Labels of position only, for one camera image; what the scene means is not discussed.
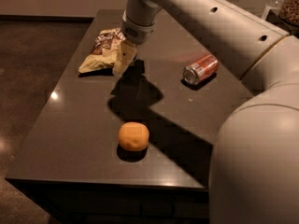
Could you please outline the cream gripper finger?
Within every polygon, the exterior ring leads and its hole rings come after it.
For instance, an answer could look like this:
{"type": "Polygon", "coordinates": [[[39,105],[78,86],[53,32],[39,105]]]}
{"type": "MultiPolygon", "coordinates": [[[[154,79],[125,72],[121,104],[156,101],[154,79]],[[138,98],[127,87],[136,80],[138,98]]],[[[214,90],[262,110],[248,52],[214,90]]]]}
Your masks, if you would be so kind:
{"type": "Polygon", "coordinates": [[[121,77],[136,56],[136,45],[128,40],[120,42],[116,61],[112,69],[112,74],[121,77]]]}

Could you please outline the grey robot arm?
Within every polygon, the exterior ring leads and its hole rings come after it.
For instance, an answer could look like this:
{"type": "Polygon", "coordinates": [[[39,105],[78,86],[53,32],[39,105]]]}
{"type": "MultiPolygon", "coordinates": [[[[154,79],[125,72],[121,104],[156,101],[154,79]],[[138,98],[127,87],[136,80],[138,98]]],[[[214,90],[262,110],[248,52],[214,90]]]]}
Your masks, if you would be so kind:
{"type": "Polygon", "coordinates": [[[160,10],[250,94],[213,147],[210,224],[299,224],[299,39],[226,0],[127,0],[127,39],[146,42],[160,10]]]}

